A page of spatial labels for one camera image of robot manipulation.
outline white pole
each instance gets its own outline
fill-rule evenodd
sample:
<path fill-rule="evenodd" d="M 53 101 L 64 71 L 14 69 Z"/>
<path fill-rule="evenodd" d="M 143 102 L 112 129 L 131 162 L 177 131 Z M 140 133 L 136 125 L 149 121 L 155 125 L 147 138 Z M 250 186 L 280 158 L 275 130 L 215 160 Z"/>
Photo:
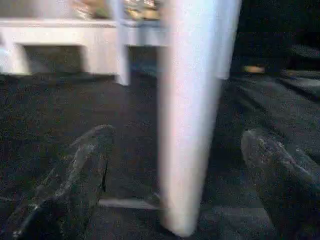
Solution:
<path fill-rule="evenodd" d="M 116 82 L 127 86 L 130 84 L 129 53 L 126 42 L 126 27 L 122 24 L 125 19 L 124 1 L 112 0 L 112 15 L 116 22 L 116 52 L 117 76 Z"/>
<path fill-rule="evenodd" d="M 217 61 L 216 77 L 226 80 L 230 75 L 230 66 L 234 52 L 238 19 L 242 0 L 224 0 L 221 12 L 221 47 Z"/>
<path fill-rule="evenodd" d="M 159 83 L 159 185 L 162 224 L 187 237 L 195 230 L 221 82 L 216 76 L 223 0 L 171 0 L 169 47 Z"/>

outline item on shelf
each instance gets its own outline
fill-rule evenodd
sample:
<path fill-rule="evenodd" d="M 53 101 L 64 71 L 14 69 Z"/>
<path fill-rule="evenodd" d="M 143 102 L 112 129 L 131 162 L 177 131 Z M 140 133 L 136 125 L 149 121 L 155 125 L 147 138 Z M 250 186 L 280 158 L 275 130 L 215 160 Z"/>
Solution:
<path fill-rule="evenodd" d="M 72 8 L 81 19 L 107 19 L 107 7 L 103 0 L 73 0 Z"/>
<path fill-rule="evenodd" d="M 159 20 L 159 3 L 155 0 L 125 0 L 125 11 L 127 15 L 135 20 Z"/>

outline floor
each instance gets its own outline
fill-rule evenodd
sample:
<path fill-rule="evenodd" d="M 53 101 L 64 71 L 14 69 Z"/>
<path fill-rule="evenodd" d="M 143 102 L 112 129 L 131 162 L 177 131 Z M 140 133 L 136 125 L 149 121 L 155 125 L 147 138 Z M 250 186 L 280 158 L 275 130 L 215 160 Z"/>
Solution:
<path fill-rule="evenodd" d="M 141 199 L 157 205 L 157 81 L 137 73 L 124 87 L 91 76 L 2 79 L 1 197 L 19 199 L 32 179 L 50 169 L 43 154 L 58 152 L 92 127 L 116 128 L 103 199 Z M 225 85 L 220 99 L 197 239 L 264 239 L 275 231 L 248 179 L 239 148 L 245 109 Z M 237 129 L 234 136 L 231 125 Z M 35 149 L 34 143 L 45 143 Z M 106 208 L 93 213 L 85 239 L 175 239 L 159 225 L 157 210 Z"/>

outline white furniture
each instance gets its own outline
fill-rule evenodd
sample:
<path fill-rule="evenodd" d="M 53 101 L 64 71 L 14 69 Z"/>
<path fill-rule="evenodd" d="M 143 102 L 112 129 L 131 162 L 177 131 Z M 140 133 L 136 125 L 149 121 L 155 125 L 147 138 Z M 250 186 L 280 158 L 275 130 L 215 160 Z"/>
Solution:
<path fill-rule="evenodd" d="M 117 74 L 116 24 L 114 21 L 77 19 L 0 19 L 0 34 L 9 61 L 4 72 L 30 73 L 23 46 L 83 46 L 84 70 Z"/>

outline dark floor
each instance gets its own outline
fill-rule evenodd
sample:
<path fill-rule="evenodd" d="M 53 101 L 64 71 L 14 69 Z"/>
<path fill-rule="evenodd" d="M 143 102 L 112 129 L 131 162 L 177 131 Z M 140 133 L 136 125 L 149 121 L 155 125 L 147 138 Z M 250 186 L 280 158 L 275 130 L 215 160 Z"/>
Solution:
<path fill-rule="evenodd" d="M 2 79 L 0 197 L 2 202 L 13 200 L 3 204 L 3 209 L 10 212 L 14 200 L 21 198 L 20 193 L 28 191 L 37 176 L 50 169 L 53 163 L 47 155 L 59 152 L 102 124 L 116 128 L 103 198 L 157 198 L 157 81 L 136 73 L 131 79 L 129 87 L 101 77 L 93 81 L 90 76 L 47 75 L 18 82 L 13 79 L 10 83 Z M 315 131 L 318 104 L 273 78 L 245 79 L 235 78 L 224 84 L 197 239 L 269 239 L 275 235 L 242 160 L 240 141 L 245 129 L 262 126 L 277 130 L 295 142 L 302 140 L 301 147 L 310 156 L 319 156 L 318 145 L 307 141 L 320 132 Z M 286 107 L 293 106 L 294 101 L 298 102 L 294 108 Z M 101 206 L 93 214 L 86 238 L 172 238 L 159 230 L 155 211 L 148 213 L 151 222 L 147 228 L 135 225 L 145 221 L 145 214 L 141 210 Z"/>

